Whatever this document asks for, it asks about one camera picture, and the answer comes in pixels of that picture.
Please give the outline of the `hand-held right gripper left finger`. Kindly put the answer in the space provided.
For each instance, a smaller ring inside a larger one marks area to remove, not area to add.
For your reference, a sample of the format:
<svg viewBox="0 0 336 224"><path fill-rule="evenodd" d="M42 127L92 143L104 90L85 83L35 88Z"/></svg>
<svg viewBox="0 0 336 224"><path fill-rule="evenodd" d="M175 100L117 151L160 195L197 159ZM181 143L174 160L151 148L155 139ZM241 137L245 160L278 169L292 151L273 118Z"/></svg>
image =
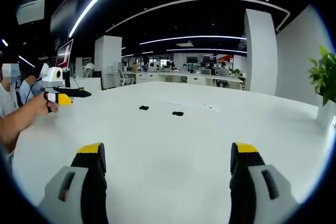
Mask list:
<svg viewBox="0 0 336 224"><path fill-rule="evenodd" d="M108 223L104 144L81 147L45 186L38 210L50 223Z"/></svg>

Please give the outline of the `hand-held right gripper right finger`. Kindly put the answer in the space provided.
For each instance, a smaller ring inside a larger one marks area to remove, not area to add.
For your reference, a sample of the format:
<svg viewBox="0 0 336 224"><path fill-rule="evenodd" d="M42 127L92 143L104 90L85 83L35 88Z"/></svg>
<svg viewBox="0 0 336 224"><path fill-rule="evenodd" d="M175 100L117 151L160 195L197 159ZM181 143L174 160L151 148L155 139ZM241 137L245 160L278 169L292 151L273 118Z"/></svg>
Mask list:
<svg viewBox="0 0 336 224"><path fill-rule="evenodd" d="M232 144L230 174L229 223L284 223L299 208L289 180L250 144Z"/></svg>

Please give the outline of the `person's left hand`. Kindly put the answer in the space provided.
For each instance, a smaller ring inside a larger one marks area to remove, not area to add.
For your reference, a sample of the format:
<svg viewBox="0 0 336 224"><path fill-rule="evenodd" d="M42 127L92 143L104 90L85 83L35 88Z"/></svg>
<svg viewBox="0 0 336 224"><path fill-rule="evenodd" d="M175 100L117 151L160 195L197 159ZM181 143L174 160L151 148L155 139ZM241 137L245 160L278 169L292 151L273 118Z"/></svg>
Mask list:
<svg viewBox="0 0 336 224"><path fill-rule="evenodd" d="M44 92L31 99L35 114L46 115L51 112L58 112L58 105L54 102L49 101L48 95L48 92Z"/></svg>

